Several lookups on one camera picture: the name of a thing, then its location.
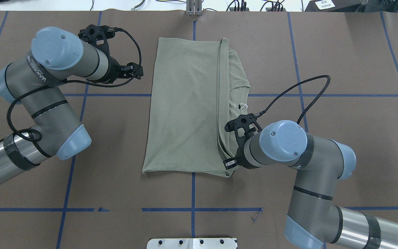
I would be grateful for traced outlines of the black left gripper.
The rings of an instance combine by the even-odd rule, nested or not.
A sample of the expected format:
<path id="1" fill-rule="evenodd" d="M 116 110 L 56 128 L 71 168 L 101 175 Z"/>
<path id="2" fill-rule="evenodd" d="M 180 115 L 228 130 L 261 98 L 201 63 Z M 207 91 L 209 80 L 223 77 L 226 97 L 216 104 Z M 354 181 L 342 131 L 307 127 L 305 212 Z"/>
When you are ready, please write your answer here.
<path id="1" fill-rule="evenodd" d="M 108 39 L 113 38 L 118 32 L 117 27 L 96 26 L 90 24 L 78 33 L 79 39 L 95 48 L 98 63 L 95 70 L 85 77 L 93 83 L 113 84 L 117 79 L 123 78 L 121 65 L 110 55 Z"/>

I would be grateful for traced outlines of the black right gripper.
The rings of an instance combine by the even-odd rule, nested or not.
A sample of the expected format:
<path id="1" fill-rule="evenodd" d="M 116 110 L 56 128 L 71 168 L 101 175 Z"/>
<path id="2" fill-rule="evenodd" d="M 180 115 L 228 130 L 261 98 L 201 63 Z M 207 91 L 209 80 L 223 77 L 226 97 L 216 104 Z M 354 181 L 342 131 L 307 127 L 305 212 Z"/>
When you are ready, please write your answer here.
<path id="1" fill-rule="evenodd" d="M 228 121 L 225 125 L 225 131 L 234 132 L 236 138 L 237 153 L 234 157 L 238 158 L 238 166 L 244 168 L 259 168 L 259 166 L 255 166 L 248 162 L 244 154 L 244 146 L 248 139 L 261 132 L 261 127 L 256 121 L 260 116 L 260 113 L 242 114 L 234 120 Z"/>

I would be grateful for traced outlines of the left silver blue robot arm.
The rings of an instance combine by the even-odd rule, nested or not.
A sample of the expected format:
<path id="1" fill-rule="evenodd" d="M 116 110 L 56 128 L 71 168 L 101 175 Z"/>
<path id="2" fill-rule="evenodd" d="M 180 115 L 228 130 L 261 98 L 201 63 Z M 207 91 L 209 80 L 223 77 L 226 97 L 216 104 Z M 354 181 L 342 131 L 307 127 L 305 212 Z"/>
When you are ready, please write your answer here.
<path id="1" fill-rule="evenodd" d="M 7 120 L 18 103 L 34 121 L 0 141 L 0 184 L 29 171 L 48 158 L 66 160 L 88 148 L 90 135 L 60 85 L 71 76 L 89 83 L 112 83 L 116 61 L 107 40 L 117 27 L 89 25 L 75 35 L 58 27 L 44 27 L 32 39 L 24 58 L 0 71 L 0 96 L 10 102 Z"/>

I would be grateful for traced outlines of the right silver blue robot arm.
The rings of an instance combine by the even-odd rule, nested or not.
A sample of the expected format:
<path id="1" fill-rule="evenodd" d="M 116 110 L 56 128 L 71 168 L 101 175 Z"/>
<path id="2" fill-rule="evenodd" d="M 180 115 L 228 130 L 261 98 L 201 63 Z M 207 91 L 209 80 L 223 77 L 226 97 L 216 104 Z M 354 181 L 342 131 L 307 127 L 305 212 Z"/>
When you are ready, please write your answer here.
<path id="1" fill-rule="evenodd" d="M 284 235 L 302 249 L 324 243 L 351 249 L 398 249 L 398 223 L 340 207 L 333 203 L 339 180 L 356 168 L 352 148 L 307 133 L 292 120 L 262 129 L 261 114 L 242 114 L 225 125 L 234 132 L 238 149 L 224 161 L 227 169 L 257 169 L 281 164 L 297 170 L 286 215 Z"/>

